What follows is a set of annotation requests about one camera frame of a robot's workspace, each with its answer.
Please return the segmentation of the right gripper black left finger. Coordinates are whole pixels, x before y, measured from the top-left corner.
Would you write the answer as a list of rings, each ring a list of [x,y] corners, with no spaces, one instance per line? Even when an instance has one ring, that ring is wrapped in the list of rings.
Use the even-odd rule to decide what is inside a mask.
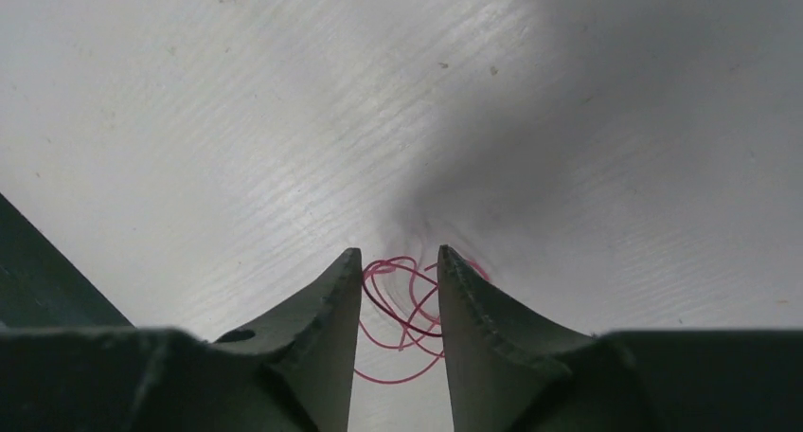
[[[1,334],[5,431],[345,431],[362,254],[213,342],[176,328]]]

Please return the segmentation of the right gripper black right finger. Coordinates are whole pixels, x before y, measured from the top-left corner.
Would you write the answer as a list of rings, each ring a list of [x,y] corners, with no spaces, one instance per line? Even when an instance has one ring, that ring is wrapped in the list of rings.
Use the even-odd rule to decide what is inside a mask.
[[[799,330],[590,336],[528,309],[452,247],[438,252],[457,431],[798,431]]]

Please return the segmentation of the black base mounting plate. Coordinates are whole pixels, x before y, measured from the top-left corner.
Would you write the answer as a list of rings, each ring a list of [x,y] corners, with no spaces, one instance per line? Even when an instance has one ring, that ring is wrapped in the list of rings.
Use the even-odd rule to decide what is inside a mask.
[[[1,327],[132,323],[27,219],[1,198]]]

